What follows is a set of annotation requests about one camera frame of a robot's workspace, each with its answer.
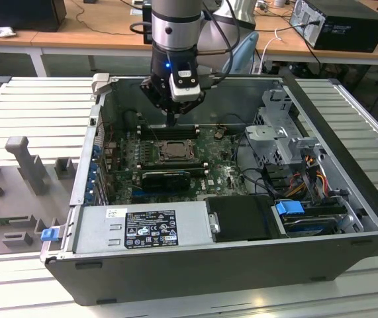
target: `motherboard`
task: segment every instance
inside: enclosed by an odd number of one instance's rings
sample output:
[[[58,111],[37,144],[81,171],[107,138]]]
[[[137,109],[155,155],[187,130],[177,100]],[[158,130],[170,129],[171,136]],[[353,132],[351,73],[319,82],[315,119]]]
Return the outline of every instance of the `motherboard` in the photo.
[[[216,127],[140,128],[113,144],[114,204],[201,201],[246,195],[234,158],[237,135]]]

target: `blue latch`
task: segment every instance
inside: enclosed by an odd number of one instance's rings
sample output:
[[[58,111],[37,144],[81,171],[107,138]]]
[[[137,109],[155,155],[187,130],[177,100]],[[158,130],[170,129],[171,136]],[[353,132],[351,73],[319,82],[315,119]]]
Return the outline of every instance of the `blue latch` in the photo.
[[[42,242],[48,242],[49,240],[59,240],[59,229],[44,229],[42,231],[42,236],[40,237],[40,239],[42,240]]]
[[[279,215],[305,214],[305,210],[300,201],[280,201],[275,207]]]

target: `computer tower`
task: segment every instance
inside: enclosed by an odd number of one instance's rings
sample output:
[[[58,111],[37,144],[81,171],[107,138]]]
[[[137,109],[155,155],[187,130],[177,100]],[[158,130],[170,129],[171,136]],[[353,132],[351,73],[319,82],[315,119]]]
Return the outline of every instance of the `computer tower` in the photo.
[[[373,52],[378,45],[378,12],[354,0],[297,0],[290,24],[315,50]]]
[[[66,14],[64,0],[0,0],[0,27],[56,32]]]

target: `blue connector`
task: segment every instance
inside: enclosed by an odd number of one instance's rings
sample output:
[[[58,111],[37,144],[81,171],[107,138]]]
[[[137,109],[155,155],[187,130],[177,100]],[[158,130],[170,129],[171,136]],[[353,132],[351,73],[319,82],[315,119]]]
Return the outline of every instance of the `blue connector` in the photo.
[[[279,215],[305,214],[300,201],[280,201],[275,207]]]
[[[84,194],[84,200],[85,200],[86,202],[92,202],[93,199],[94,199],[93,194],[91,194],[91,193],[89,193],[89,192],[86,192],[86,193]]]
[[[99,166],[96,163],[90,162],[89,171],[96,171],[98,167]]]
[[[90,180],[96,180],[96,173],[93,171],[89,171],[89,174],[87,175],[87,179]]]
[[[85,187],[86,189],[93,190],[93,188],[95,187],[95,184],[94,182],[87,182]]]
[[[99,147],[98,145],[94,144],[93,145],[92,157],[98,158],[100,154],[101,154],[101,147]]]
[[[40,237],[42,242],[57,241],[59,240],[59,229],[44,229]]]

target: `floor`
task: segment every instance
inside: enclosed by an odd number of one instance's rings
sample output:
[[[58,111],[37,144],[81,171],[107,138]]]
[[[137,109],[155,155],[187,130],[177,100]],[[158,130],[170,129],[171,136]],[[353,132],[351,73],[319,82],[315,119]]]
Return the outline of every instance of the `floor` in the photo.
[[[92,76],[86,56],[49,55],[43,57],[51,76]],[[149,72],[150,58],[95,57],[98,72],[113,75],[144,75]],[[31,60],[26,54],[0,54],[0,76],[35,76]],[[378,66],[372,66],[358,87],[355,98],[367,109],[378,96]],[[378,102],[372,110],[378,119]]]

